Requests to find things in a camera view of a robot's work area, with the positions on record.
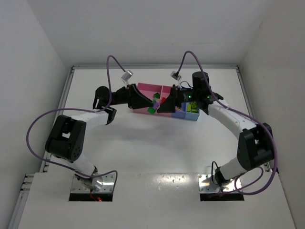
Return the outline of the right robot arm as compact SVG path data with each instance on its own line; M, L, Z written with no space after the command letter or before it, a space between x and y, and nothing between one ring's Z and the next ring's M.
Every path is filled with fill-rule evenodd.
M219 121L237 138L236 157L218 167L212 176L217 185L226 184L231 179L274 159L269 125L259 125L230 110L224 98L212 92L206 72L194 72L192 81L193 86L187 89L173 85L169 96L161 103L157 112L172 113L183 103L194 102L200 110Z

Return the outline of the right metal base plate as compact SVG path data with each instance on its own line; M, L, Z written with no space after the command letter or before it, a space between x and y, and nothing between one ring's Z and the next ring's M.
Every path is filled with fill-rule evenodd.
M231 179L228 183L218 186L214 184L211 179L211 174L198 174L198 185L200 194L226 194L236 193L236 189L242 188L240 179L237 180L236 186L235 180Z

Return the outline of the purple lego brick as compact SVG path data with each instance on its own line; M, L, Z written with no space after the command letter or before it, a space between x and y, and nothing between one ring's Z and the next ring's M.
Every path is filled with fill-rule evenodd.
M153 103L153 109L154 110L157 110L159 108L161 104L161 101L160 100L156 100L154 103Z

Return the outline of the yellow-green long lego brick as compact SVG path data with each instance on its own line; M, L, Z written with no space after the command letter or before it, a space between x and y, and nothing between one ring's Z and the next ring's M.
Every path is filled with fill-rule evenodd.
M190 102L187 106L186 106L186 111L189 113L199 113L198 110L198 105L196 102Z

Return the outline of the small green square lego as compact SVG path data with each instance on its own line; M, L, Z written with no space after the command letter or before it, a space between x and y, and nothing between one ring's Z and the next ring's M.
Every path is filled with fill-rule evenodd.
M153 95L153 97L159 99L159 98L160 98L160 94L159 94L159 93L155 93L155 94Z

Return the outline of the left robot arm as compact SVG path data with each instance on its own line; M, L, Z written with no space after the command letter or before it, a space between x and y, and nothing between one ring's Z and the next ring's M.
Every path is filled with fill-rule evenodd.
M150 107L153 102L135 84L123 86L116 92L100 86L95 91L94 111L75 116L59 115L45 144L48 153L64 161L87 185L97 179L98 170L82 153L85 133L114 120L116 109L106 107L108 104L127 104L137 109Z

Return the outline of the metal base plate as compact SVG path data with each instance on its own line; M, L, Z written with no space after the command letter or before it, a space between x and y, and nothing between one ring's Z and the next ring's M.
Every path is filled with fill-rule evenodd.
M110 173L98 178L83 178L74 175L71 184L73 194L111 194L116 181L116 173Z
M242 188L240 179L237 180L236 186L235 180L231 179L228 183L218 186L214 184L211 179L211 174L198 174L198 185L200 194L226 194L236 193L236 189Z

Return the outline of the dark blue container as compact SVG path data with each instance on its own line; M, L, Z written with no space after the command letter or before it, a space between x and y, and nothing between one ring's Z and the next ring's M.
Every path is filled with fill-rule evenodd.
M184 119L186 115L185 108L181 107L176 107L175 112L172 113L172 118L178 118L178 119Z

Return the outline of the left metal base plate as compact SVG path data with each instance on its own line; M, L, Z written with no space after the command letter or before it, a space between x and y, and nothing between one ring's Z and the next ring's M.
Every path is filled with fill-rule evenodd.
M116 181L116 173L110 173L98 178L83 178L74 175L71 184L73 194L111 194Z

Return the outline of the light blue container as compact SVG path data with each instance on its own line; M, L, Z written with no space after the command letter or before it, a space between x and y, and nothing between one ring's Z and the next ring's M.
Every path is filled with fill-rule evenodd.
M200 110L196 102L189 102L185 105L185 119L197 121L200 115Z

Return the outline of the pink small container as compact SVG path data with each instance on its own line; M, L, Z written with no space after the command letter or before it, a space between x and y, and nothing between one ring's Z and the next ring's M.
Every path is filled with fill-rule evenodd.
M162 86L162 91L160 95L160 99L162 100L163 97L167 98L170 95L171 87L170 86ZM166 116L172 118L172 113L157 113L158 115L161 116Z

